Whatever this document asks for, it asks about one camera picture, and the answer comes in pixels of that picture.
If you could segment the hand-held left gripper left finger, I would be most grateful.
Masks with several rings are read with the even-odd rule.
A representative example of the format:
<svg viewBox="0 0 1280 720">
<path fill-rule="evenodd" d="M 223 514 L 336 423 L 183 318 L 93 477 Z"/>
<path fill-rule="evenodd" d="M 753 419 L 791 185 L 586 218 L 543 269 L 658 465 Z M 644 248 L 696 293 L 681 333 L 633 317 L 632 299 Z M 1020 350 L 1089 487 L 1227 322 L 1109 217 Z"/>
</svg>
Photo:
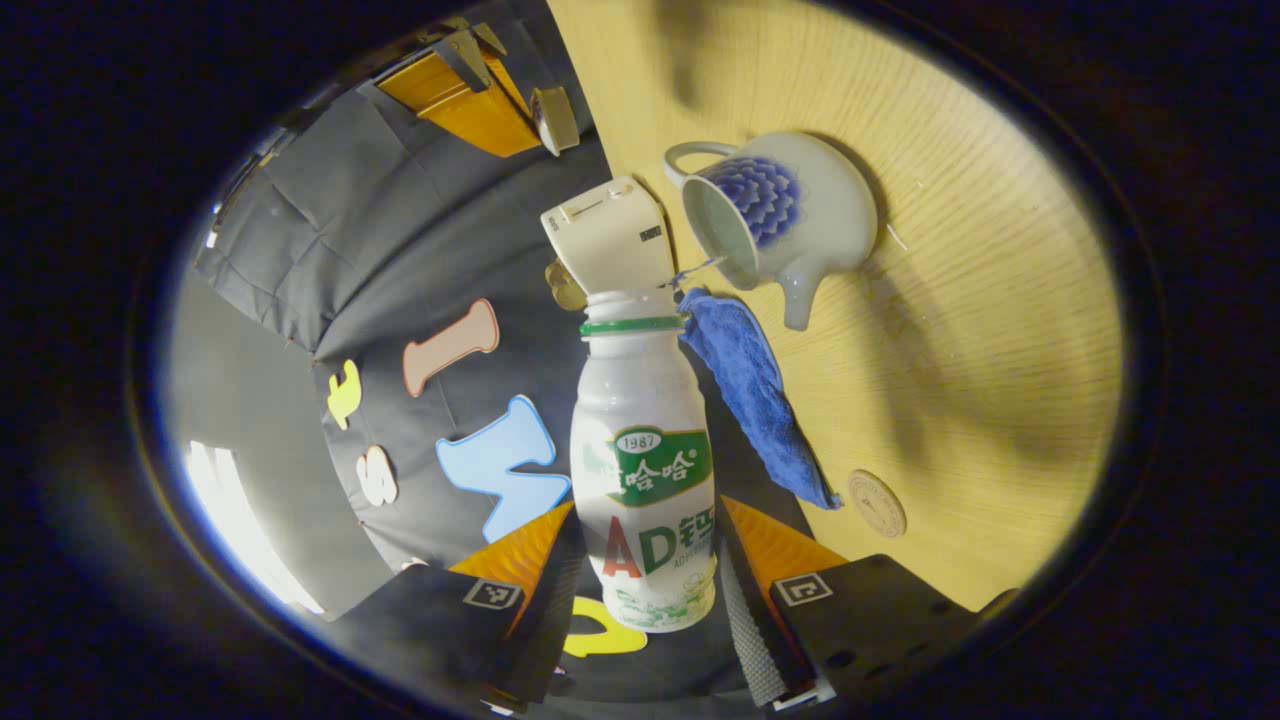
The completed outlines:
<svg viewBox="0 0 1280 720">
<path fill-rule="evenodd" d="M 584 557 L 566 501 L 449 568 L 407 566 L 330 623 L 329 637 L 424 702 L 539 703 L 563 652 Z"/>
</svg>

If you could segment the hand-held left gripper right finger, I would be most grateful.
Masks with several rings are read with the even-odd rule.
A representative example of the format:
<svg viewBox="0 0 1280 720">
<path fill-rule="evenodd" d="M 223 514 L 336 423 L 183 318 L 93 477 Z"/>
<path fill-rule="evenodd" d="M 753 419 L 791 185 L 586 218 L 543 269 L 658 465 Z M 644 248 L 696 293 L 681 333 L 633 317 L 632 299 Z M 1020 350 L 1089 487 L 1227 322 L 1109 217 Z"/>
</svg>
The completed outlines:
<svg viewBox="0 0 1280 720">
<path fill-rule="evenodd" d="M 887 555 L 849 560 L 726 495 L 716 525 L 733 647 L 767 711 L 887 700 L 986 621 Z"/>
</svg>

